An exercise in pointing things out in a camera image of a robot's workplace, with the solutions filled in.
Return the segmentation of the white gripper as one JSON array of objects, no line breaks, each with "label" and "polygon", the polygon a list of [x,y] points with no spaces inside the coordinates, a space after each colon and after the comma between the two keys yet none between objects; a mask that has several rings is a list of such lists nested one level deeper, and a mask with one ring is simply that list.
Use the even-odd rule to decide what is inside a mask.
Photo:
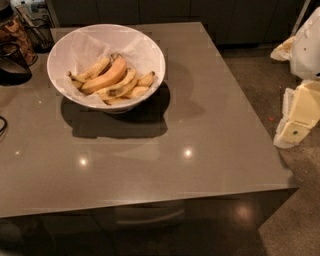
[{"label": "white gripper", "polygon": [[304,79],[296,89],[287,88],[283,96],[282,119],[273,144],[292,148],[320,121],[320,7],[297,31],[270,54],[277,61],[289,61],[291,73]]}]

